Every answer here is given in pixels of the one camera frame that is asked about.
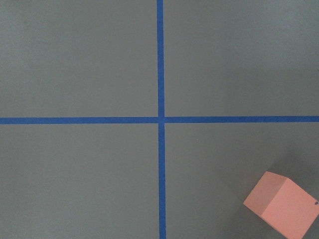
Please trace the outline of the orange foam block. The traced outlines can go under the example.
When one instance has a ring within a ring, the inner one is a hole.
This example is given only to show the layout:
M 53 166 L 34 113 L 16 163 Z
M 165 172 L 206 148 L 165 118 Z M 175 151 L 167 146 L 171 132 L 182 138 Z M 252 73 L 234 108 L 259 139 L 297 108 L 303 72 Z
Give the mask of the orange foam block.
M 243 204 L 288 239 L 301 239 L 319 215 L 319 201 L 290 178 L 266 171 Z

